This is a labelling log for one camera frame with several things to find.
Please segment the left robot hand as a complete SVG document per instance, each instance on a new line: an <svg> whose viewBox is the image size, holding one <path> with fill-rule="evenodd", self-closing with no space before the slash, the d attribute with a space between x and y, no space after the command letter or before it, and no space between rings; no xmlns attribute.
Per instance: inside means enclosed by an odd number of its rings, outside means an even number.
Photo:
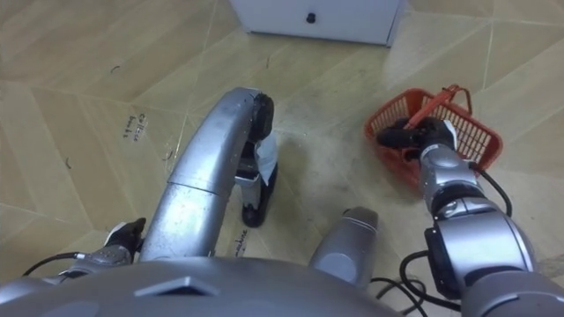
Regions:
<svg viewBox="0 0 564 317"><path fill-rule="evenodd" d="M145 224L145 217L140 217L129 223L121 222L110 231L104 246L118 246L121 249L125 249L129 254L130 260L133 261L136 253L140 251L144 243L142 233Z"/></svg>

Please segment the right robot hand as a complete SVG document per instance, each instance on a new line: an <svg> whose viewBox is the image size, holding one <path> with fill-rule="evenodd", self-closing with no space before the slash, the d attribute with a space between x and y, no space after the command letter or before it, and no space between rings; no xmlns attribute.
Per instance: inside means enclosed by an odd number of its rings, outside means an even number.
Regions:
<svg viewBox="0 0 564 317"><path fill-rule="evenodd" d="M456 131L450 121L425 117L414 128L406 129L409 120L400 118L382 129L375 137L376 142L380 146L403 152L407 161L419 159L421 153L431 145L442 144L456 150Z"/></svg>

